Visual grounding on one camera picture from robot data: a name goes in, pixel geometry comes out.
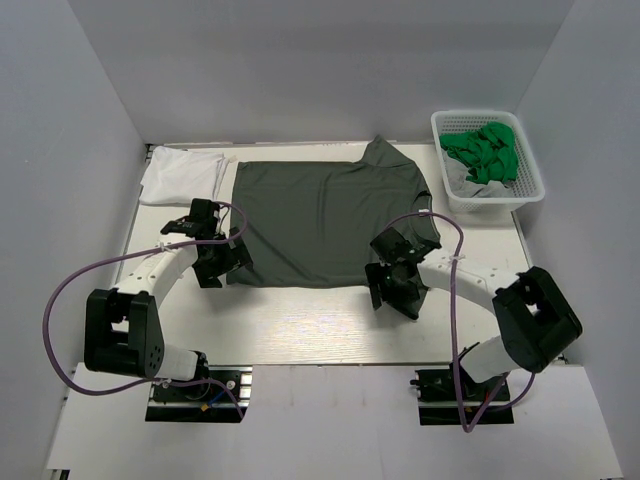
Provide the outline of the dark grey t-shirt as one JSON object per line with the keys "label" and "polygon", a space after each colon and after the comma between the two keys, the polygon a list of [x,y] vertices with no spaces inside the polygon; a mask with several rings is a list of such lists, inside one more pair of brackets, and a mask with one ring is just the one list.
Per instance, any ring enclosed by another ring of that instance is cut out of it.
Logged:
{"label": "dark grey t-shirt", "polygon": [[378,263],[370,242],[389,227],[409,242],[438,241],[430,219],[410,213],[432,207],[418,165],[382,137],[356,162],[239,163],[232,203],[234,227],[253,265],[227,275],[251,287],[339,288],[367,285],[365,266]]}

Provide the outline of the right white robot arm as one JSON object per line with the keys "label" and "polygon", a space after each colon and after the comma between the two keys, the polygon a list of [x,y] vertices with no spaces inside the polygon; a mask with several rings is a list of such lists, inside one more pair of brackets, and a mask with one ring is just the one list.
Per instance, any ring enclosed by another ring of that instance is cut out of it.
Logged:
{"label": "right white robot arm", "polygon": [[374,309],[387,304],[419,318],[430,289],[447,291],[492,313],[499,335],[466,350],[451,374],[453,390],[472,399],[488,380],[516,369],[541,373],[583,333],[555,280],[534,266],[510,273],[455,257],[437,242],[412,245],[390,227],[371,241],[380,261],[365,267]]}

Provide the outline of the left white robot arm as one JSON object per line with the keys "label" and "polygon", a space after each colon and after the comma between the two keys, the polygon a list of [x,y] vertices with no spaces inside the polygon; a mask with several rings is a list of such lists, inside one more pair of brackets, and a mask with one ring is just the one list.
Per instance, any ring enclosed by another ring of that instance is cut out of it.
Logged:
{"label": "left white robot arm", "polygon": [[231,206],[192,201],[189,213],[168,222],[156,253],[145,254],[137,268],[109,290],[87,299],[84,362],[88,369],[141,379],[177,381],[188,398],[199,399],[211,387],[200,352],[166,343],[159,308],[170,290],[191,269],[202,289],[220,288],[220,277],[252,264],[241,230],[221,228],[220,210]]}

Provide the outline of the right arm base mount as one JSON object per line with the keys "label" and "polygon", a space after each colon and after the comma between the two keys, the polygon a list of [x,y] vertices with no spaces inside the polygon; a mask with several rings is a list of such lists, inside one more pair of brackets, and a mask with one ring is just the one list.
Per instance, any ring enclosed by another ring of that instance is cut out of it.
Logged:
{"label": "right arm base mount", "polygon": [[[467,423],[471,423],[481,405],[489,398],[499,383],[499,376],[483,383],[474,383],[468,375],[461,375],[462,400]],[[417,393],[421,426],[461,425],[451,367],[416,370],[409,384]],[[507,407],[510,401],[509,387],[506,382],[503,382],[478,424],[513,424],[512,408]]]}

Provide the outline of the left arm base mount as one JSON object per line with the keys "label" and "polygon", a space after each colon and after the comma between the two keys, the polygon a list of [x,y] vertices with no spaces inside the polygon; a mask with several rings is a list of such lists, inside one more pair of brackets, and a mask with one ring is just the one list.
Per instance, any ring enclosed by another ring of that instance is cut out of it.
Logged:
{"label": "left arm base mount", "polygon": [[217,384],[193,387],[153,386],[145,421],[164,423],[239,424],[251,396],[252,367],[209,367],[209,377],[228,389],[241,414],[224,388]]}

